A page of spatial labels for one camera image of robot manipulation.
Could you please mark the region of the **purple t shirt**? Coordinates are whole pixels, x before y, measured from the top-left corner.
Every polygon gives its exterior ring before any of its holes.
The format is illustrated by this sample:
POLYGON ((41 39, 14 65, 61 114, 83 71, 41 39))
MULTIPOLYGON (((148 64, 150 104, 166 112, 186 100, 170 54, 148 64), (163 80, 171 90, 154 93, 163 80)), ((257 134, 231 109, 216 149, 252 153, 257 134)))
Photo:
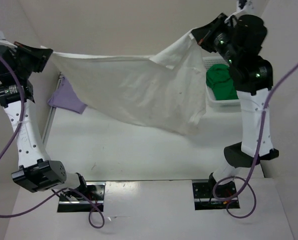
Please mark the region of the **purple t shirt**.
POLYGON ((59 87, 47 103, 51 107, 69 110, 77 114, 82 114, 87 108, 87 105, 77 97, 66 77, 62 78, 59 87))

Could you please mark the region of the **white t shirt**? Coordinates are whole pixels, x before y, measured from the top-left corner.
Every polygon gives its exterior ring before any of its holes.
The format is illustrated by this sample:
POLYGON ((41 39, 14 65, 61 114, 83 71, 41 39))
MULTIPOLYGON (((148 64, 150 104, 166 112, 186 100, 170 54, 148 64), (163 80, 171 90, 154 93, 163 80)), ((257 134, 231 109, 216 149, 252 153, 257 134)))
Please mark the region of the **white t shirt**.
POLYGON ((190 32, 155 55, 51 59, 83 103, 118 121, 194 135, 206 113, 206 69, 190 32))

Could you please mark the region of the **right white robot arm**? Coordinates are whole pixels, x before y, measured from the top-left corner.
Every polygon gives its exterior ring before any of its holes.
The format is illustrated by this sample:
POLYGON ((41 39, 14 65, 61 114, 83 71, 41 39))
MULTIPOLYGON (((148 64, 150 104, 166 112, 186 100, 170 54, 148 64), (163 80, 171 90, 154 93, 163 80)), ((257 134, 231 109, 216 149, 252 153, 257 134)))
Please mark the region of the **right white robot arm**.
POLYGON ((267 32, 258 16, 224 13, 191 31, 202 49, 218 53, 229 65, 242 113, 242 141, 224 148, 224 164, 209 176, 208 191, 214 197, 225 191, 241 168, 253 170, 261 161, 279 156, 271 141, 267 101, 273 88, 273 67, 259 55, 267 32))

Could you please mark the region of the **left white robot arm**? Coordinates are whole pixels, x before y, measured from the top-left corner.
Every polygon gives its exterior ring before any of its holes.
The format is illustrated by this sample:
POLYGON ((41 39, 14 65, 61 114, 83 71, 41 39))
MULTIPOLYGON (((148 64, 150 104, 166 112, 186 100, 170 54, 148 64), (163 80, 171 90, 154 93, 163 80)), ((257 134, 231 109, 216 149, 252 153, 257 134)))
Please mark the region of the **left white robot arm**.
POLYGON ((18 151, 18 170, 11 174, 17 185, 29 192, 66 188, 66 195, 83 200, 89 188, 82 175, 67 173, 60 161, 51 160, 39 132, 32 73, 43 71, 53 50, 18 42, 0 45, 0 105, 13 129, 18 151))

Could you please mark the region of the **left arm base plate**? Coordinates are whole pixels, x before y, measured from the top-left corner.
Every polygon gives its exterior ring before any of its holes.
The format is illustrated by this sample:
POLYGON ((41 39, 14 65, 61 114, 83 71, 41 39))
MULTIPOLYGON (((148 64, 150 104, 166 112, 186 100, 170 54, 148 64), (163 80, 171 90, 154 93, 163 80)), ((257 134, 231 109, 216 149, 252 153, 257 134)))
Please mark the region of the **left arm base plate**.
MULTIPOLYGON (((104 209, 104 193, 105 193, 105 182, 86 182, 88 192, 85 196, 96 204, 101 212, 104 209)), ((59 193, 59 201, 57 212, 58 213, 86 213, 90 212, 92 206, 88 201, 82 197, 76 198, 73 195, 69 195, 68 190, 59 193)))

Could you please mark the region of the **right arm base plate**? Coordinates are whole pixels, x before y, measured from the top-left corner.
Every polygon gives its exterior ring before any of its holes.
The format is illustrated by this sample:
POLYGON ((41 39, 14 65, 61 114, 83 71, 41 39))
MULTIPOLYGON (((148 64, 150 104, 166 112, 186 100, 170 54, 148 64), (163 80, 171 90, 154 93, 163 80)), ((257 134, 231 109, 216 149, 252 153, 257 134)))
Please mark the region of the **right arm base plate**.
MULTIPOLYGON (((222 202, 214 198, 212 189, 210 188, 208 181, 195 180, 192 181, 193 197, 195 210, 225 210, 227 202, 222 202)), ((236 193, 236 186, 234 182, 230 182, 225 186, 219 186, 216 189, 216 194, 220 198, 228 198, 236 193)))

